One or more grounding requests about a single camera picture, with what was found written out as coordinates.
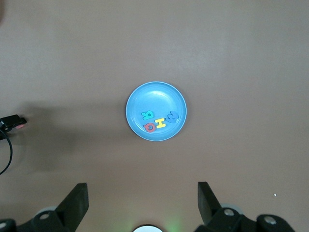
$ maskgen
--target table surface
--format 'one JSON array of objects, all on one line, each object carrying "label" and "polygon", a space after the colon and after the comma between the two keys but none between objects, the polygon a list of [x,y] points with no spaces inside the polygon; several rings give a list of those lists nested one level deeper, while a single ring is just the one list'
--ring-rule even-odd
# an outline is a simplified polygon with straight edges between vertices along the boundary
[{"label": "table surface", "polygon": [[[81,182],[77,232],[202,224],[197,183],[250,219],[309,231],[309,1],[0,0],[0,117],[27,118],[0,176],[0,218],[21,224]],[[150,142],[132,91],[175,86],[183,129]],[[0,141],[0,169],[9,148]]]}]

